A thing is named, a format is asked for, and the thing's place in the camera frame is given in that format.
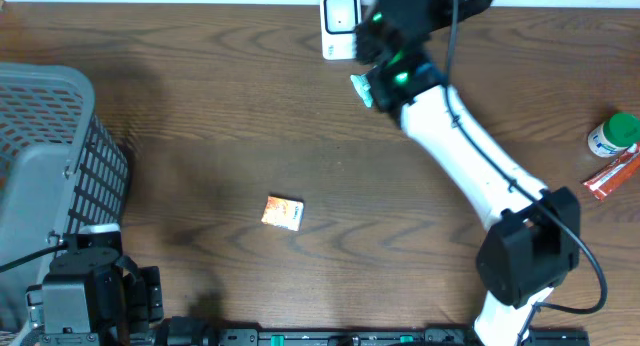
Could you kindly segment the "teal wet wipes pack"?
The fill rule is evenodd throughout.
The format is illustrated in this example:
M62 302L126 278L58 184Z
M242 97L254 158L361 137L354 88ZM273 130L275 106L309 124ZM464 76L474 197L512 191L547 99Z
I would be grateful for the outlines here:
M374 106L374 99L371 94L371 85L369 84L367 76L365 74L354 74L350 76L350 81L365 107L371 109Z

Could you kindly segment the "orange small packet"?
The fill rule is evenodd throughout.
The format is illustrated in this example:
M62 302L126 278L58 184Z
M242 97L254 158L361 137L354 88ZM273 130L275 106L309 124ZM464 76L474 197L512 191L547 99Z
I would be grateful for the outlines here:
M268 196L261 222L266 225L298 231L304 213L302 201Z

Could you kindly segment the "green lid white jar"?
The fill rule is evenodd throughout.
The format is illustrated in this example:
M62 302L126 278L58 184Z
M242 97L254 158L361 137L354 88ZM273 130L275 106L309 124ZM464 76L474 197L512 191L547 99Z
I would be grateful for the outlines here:
M639 119L633 114L616 113L587 136L590 151L601 158L613 157L639 141Z

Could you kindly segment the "red snack bar wrapper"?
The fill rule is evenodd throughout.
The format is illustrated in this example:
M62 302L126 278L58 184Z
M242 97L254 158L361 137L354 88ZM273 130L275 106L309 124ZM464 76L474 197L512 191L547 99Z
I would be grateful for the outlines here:
M633 144L616 160L583 182L586 189L603 201L639 170L639 143Z

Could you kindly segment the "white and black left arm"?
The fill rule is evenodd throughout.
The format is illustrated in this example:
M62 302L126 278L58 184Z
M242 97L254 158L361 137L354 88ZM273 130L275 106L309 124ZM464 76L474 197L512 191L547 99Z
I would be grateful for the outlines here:
M25 293L30 330L18 343L152 345L164 318L159 268L124 254L116 223L82 226L63 245Z

